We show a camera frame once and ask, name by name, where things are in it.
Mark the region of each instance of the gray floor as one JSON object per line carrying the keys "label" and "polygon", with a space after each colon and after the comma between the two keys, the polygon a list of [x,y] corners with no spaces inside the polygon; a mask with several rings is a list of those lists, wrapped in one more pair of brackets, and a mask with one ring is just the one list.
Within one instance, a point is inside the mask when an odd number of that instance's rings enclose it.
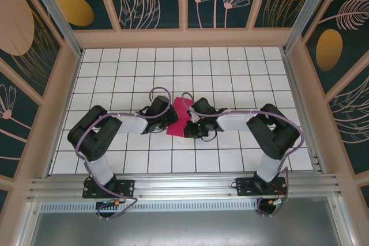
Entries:
{"label": "gray floor", "polygon": [[254,210],[127,213],[113,221],[94,214],[41,214],[33,246],[338,246],[327,200],[290,199],[273,218]]}

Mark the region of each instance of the yellow oval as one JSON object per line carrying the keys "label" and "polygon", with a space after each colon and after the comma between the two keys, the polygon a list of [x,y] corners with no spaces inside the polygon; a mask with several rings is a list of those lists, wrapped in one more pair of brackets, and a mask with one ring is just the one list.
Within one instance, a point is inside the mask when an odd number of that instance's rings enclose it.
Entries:
{"label": "yellow oval", "polygon": [[32,9],[26,0],[0,0],[0,49],[10,55],[23,55],[35,34]]}
{"label": "yellow oval", "polygon": [[69,23],[87,26],[93,22],[93,10],[86,0],[57,0],[57,3]]}
{"label": "yellow oval", "polygon": [[329,71],[337,64],[342,53],[342,37],[336,30],[328,29],[321,34],[317,44],[317,64]]}

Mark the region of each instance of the pink cloth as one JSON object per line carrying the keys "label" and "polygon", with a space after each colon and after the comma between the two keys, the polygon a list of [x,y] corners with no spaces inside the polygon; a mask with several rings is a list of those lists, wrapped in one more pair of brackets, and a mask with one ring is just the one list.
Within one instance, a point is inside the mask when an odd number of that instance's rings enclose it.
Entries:
{"label": "pink cloth", "polygon": [[[191,99],[184,99],[188,106],[193,104]],[[167,135],[175,135],[177,137],[183,137],[183,129],[186,127],[187,121],[190,120],[190,116],[187,113],[185,105],[182,103],[181,97],[176,97],[173,102],[174,110],[177,112],[178,121],[168,127]]]}

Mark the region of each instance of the white tile floor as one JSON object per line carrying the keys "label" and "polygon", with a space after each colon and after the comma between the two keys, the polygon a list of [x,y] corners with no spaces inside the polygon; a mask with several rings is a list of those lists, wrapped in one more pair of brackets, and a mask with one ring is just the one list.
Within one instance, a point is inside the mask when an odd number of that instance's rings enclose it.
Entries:
{"label": "white tile floor", "polygon": [[[134,112],[148,92],[164,86],[173,97],[191,92],[216,108],[261,108],[266,103],[300,125],[278,48],[196,47],[88,49],[50,173],[86,173],[67,141],[69,130],[94,105]],[[250,133],[219,133],[211,142],[160,134],[121,134],[107,158],[116,173],[242,172],[258,168],[262,151]],[[291,170],[312,170],[308,150],[286,160]]]}

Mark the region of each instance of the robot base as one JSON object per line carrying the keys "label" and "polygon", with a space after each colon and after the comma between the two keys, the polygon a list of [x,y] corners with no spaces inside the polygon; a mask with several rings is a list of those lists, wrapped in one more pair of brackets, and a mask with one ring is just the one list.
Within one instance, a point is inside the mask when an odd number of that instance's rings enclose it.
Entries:
{"label": "robot base", "polygon": [[[112,192],[124,196],[133,196],[134,180],[116,180]],[[95,181],[88,179],[84,181],[84,188],[82,193],[84,199],[111,199],[115,196],[103,191]]]}
{"label": "robot base", "polygon": [[278,190],[275,186],[283,193],[286,194],[287,187],[284,177],[277,177],[273,180],[273,185],[271,185],[264,192],[259,191],[254,185],[254,178],[237,178],[233,188],[237,189],[237,196],[272,196],[278,195]]}

